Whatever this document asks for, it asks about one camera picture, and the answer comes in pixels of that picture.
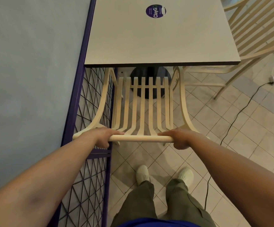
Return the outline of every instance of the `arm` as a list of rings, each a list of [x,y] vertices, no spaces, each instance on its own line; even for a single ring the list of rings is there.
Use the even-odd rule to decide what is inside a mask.
[[[84,132],[0,189],[0,227],[47,226],[93,147],[107,148],[113,134],[103,128]]]
[[[194,131],[177,128],[158,135],[171,136],[177,149],[190,146],[252,226],[274,226],[274,173]]]

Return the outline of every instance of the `metal mesh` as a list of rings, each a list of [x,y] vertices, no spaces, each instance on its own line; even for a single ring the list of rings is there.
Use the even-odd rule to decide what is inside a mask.
[[[101,98],[104,68],[85,68],[74,133],[94,119]],[[101,124],[110,126],[112,79]],[[107,158],[86,159],[62,200],[59,227],[101,226]]]

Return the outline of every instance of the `cable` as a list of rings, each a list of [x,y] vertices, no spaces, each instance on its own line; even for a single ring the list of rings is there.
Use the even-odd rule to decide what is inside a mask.
[[[233,123],[234,123],[234,122],[236,121],[236,119],[238,118],[238,115],[239,115],[239,114],[240,114],[240,113],[249,105],[249,103],[251,102],[251,100],[253,99],[253,97],[254,97],[254,96],[256,95],[256,93],[259,91],[260,87],[258,87],[257,91],[252,95],[252,97],[250,98],[248,104],[238,112],[238,114],[237,114],[235,120],[231,123],[229,129],[227,130],[226,135],[225,135],[224,138],[221,140],[220,145],[222,145],[223,140],[224,140],[224,139],[226,138],[226,136],[228,135],[228,132],[230,131],[230,128],[233,126]],[[212,177],[212,176],[210,176],[210,178],[209,178],[208,181],[207,181],[207,191],[206,191],[206,196],[205,196],[204,210],[206,210],[206,202],[207,202],[207,196],[208,196],[208,183],[209,183],[211,177]]]

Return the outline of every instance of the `person's left arm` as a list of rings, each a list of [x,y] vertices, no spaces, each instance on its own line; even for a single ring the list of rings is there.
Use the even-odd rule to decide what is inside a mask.
[[[82,133],[0,189],[0,227],[47,226],[93,147],[107,148],[113,134],[106,127]]]

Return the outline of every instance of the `person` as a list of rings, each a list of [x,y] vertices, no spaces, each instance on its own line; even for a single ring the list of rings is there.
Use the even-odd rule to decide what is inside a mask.
[[[93,146],[107,148],[113,134],[124,133],[108,128],[84,132],[2,187],[0,227],[46,226]],[[251,226],[274,226],[272,172],[197,132],[177,128],[158,135],[171,136],[177,149],[184,151],[191,147]],[[188,193],[193,179],[190,169],[183,169],[167,185],[167,220],[157,219],[154,186],[145,166],[138,169],[136,179],[139,186],[128,194],[112,227],[215,226],[211,216]]]

